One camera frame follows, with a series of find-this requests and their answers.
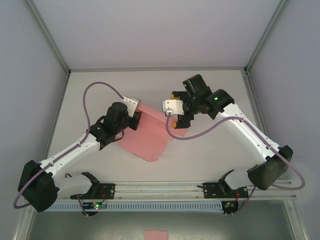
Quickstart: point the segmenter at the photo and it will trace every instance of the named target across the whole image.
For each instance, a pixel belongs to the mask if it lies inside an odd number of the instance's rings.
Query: gray wall
[[[306,179],[296,194],[312,239],[320,235],[319,16],[319,0],[292,0],[251,71],[270,136],[293,148]]]
[[[65,74],[23,1],[0,1],[0,36],[0,238],[8,240],[23,166],[44,154]]]

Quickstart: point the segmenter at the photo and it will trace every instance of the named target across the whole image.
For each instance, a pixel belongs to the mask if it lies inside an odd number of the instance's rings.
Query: white wall
[[[23,166],[44,154],[65,74],[23,1],[0,1],[0,36],[0,238],[9,240]]]
[[[243,67],[279,0],[34,0],[71,69]]]
[[[251,72],[271,137],[292,147],[306,179],[296,194],[312,239],[320,235],[319,16],[319,0],[292,0]]]

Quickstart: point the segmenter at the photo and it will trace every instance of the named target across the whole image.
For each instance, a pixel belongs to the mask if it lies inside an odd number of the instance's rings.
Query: white tabletop
[[[161,111],[161,102],[170,99],[172,91],[183,91],[182,81],[195,74],[201,74],[213,92],[217,89],[226,90],[244,114],[255,123],[240,70],[73,72],[49,156],[74,143],[85,133],[87,122],[82,97],[90,83],[109,83],[123,96],[134,96]],[[109,106],[119,101],[119,97],[108,87],[93,86],[86,96],[91,122],[105,115]],[[191,122],[187,136],[202,132],[214,123],[209,116],[198,114]],[[73,175],[90,172],[101,182],[216,181],[231,169],[244,167],[246,163],[250,166],[251,159],[242,143],[222,125],[197,139],[169,141],[156,162],[147,162],[117,144],[110,144],[69,172]]]

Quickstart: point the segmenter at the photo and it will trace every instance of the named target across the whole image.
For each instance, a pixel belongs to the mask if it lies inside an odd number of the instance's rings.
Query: black base bracket
[[[230,189],[227,194],[224,194],[220,190],[218,182],[204,182],[202,186],[198,187],[203,189],[205,199],[236,199],[237,192],[239,194],[239,198],[249,197],[247,187],[240,187],[237,190]]]
[[[96,199],[96,200],[103,200],[103,199],[114,199],[116,191],[116,185],[114,183],[99,183],[98,191],[94,195],[90,192],[86,194],[79,194],[80,199],[88,200],[88,199]],[[77,195],[70,196],[71,199],[75,200],[78,199]]]

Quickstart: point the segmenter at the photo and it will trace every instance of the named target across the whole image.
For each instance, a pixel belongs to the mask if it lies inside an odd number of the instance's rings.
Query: black wire
[[[123,138],[124,138],[124,136],[125,136],[125,132],[124,132],[124,131],[122,131],[121,133],[122,133],[122,136],[121,136],[121,137],[119,137],[119,138],[117,138],[117,139],[116,139],[116,140],[114,140],[113,142],[119,141],[119,140],[121,140],[121,139],[123,139]]]
[[[105,116],[101,116],[95,123],[96,124],[99,124],[101,123],[101,121],[105,118]]]

